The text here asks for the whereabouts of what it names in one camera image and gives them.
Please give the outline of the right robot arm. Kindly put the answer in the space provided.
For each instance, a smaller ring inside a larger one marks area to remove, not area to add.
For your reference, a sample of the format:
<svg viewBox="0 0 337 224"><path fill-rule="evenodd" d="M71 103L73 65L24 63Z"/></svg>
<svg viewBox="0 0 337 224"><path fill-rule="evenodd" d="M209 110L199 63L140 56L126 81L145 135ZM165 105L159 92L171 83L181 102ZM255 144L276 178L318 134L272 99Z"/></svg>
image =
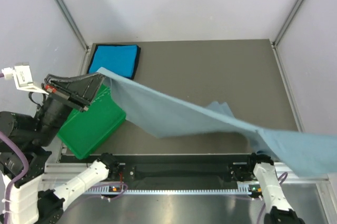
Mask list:
<svg viewBox="0 0 337 224"><path fill-rule="evenodd" d="M304 223L287 201L271 157L252 153L245 168L247 176L260 184L266 211L264 223Z"/></svg>

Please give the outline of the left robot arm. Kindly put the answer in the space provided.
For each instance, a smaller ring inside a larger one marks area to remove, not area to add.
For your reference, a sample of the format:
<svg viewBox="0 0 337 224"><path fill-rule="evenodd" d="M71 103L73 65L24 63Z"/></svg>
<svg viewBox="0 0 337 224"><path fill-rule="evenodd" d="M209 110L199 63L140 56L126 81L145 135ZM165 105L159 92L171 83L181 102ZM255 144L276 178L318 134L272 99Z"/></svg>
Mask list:
<svg viewBox="0 0 337 224"><path fill-rule="evenodd" d="M46 147L73 110L88 110L103 81L100 73L48 75L41 86L29 90L43 96L34 116L1 113L1 172L6 185L1 223L55 223L92 186L120 178L116 158L103 153L65 184L46 191L38 188L51 155Z"/></svg>

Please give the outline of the light blue t-shirt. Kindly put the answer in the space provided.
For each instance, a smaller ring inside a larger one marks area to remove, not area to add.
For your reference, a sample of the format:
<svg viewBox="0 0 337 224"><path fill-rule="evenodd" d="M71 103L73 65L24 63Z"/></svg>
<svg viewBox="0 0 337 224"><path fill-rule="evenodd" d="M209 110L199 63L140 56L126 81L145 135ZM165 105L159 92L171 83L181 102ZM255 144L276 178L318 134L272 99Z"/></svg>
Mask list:
<svg viewBox="0 0 337 224"><path fill-rule="evenodd" d="M285 163L299 176L336 172L336 136L273 130L229 115L225 104L202 107L166 95L103 67L114 102L126 112L126 119L157 137L226 132L245 136L251 148Z"/></svg>

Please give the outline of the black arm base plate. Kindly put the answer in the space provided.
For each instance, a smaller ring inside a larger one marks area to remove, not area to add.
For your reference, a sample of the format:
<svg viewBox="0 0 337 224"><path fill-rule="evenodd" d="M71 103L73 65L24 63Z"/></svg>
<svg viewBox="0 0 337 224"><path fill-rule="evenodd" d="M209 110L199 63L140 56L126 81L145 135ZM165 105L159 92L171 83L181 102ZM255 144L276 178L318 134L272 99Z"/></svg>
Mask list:
<svg viewBox="0 0 337 224"><path fill-rule="evenodd" d="M219 178L225 182L256 180L244 163L121 163L111 177L122 181L185 177Z"/></svg>

